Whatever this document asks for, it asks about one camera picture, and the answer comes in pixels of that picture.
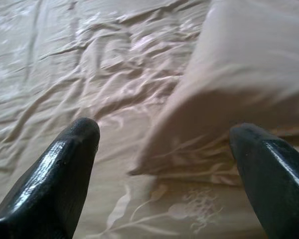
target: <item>beige pillow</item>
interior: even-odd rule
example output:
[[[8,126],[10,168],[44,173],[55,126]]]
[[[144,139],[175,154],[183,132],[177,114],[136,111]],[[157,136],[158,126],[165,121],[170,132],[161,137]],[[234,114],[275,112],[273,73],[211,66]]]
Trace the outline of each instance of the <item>beige pillow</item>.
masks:
[[[229,128],[251,122],[299,144],[299,1],[216,0],[132,175],[239,184]]]

